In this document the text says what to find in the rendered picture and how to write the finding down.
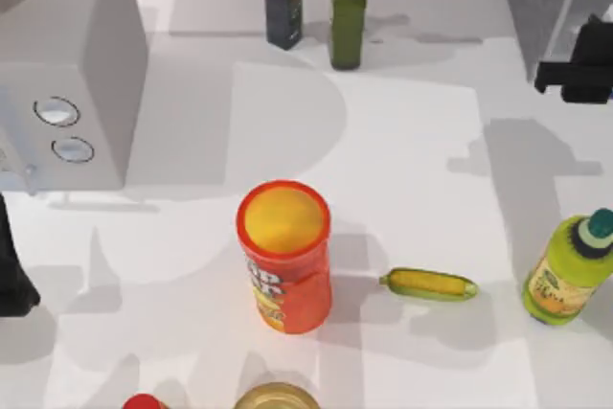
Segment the dark brown glass bottle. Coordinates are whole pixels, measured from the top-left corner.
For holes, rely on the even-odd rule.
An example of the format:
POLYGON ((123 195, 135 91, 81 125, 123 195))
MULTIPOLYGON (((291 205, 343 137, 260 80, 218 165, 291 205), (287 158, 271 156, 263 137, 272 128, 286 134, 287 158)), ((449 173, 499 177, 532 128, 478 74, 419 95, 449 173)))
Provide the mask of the dark brown glass bottle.
POLYGON ((303 0, 264 0, 267 41, 290 50, 303 36, 303 0))

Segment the large microwave knob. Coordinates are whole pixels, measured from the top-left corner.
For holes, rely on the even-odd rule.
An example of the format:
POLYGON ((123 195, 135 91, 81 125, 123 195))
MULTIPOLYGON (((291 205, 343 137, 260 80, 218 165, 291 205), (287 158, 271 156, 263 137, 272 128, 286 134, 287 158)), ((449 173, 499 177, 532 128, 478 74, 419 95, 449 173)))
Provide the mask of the large microwave knob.
POLYGON ((72 102, 61 97, 34 101, 33 110, 39 120, 55 127, 71 126, 80 119, 79 109, 72 102))

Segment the red bottle cap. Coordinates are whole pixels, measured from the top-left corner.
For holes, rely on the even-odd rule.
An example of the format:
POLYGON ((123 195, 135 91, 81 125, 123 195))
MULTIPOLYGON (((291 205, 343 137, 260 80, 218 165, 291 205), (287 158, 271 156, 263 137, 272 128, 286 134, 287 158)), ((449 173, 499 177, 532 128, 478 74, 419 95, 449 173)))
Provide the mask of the red bottle cap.
POLYGON ((122 409, 169 409, 159 398, 151 394, 140 393, 128 398, 122 409))

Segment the orange can with yellow lid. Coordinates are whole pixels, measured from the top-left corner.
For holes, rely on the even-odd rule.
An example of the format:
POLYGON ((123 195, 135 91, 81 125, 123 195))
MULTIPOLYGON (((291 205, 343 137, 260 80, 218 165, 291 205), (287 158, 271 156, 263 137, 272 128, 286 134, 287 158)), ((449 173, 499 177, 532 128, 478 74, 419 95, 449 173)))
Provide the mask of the orange can with yellow lid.
POLYGON ((238 242, 258 311, 271 328, 303 334, 328 317, 330 225, 326 200, 298 181, 264 182, 240 202, 238 242))

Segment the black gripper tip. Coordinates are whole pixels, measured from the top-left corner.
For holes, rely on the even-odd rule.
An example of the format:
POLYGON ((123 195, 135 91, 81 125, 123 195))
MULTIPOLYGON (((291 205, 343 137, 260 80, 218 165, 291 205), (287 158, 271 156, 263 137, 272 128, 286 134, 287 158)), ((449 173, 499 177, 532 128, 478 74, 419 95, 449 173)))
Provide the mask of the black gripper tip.
POLYGON ((40 304, 13 243, 9 214, 0 193, 0 318, 25 317, 40 304))

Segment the pale microwave oven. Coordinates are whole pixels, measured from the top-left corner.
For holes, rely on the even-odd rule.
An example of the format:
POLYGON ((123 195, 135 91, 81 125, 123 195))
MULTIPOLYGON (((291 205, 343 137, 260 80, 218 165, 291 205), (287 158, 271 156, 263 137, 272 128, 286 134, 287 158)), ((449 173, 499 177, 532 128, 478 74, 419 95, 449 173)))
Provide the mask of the pale microwave oven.
POLYGON ((122 188, 147 68, 137 0, 0 0, 0 192, 122 188), (39 120, 34 101, 50 97, 72 102, 79 121, 39 120), (68 137, 94 158, 58 159, 51 143, 68 137))

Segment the yellow-green bottle with teal cap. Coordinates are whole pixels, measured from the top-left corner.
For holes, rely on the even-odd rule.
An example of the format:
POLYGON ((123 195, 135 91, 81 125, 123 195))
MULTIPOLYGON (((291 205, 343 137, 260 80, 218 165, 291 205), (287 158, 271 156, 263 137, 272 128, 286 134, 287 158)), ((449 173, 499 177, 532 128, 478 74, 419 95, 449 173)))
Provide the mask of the yellow-green bottle with teal cap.
POLYGON ((563 220, 522 289, 524 308, 538 321, 561 326, 575 319, 613 275, 613 210, 563 220))

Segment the yellow corn cob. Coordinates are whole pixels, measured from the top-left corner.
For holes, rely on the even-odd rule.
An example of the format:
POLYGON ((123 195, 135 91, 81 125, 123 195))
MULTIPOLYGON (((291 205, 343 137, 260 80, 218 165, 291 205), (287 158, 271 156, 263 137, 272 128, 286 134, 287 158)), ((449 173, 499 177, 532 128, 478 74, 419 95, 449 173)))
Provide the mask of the yellow corn cob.
POLYGON ((407 267, 393 268, 378 283, 399 296, 437 302, 463 302, 479 292, 478 285, 466 277, 407 267))

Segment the small microwave knob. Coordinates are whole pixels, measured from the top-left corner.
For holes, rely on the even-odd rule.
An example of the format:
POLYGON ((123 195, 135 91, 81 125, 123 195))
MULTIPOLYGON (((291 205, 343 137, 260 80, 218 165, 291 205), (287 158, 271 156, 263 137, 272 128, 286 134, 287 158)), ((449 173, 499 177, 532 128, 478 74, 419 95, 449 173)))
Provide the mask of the small microwave knob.
POLYGON ((67 163, 83 164, 94 158, 93 146, 80 137, 68 137, 51 143, 55 156, 67 163))

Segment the green glass bottle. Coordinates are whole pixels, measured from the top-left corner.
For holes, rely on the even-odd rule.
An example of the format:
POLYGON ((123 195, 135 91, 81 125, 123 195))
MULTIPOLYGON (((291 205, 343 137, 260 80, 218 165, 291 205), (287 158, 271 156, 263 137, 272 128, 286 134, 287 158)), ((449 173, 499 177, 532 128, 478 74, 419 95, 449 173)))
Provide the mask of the green glass bottle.
POLYGON ((333 69, 349 71, 361 64, 367 0, 330 0, 329 59, 333 69))

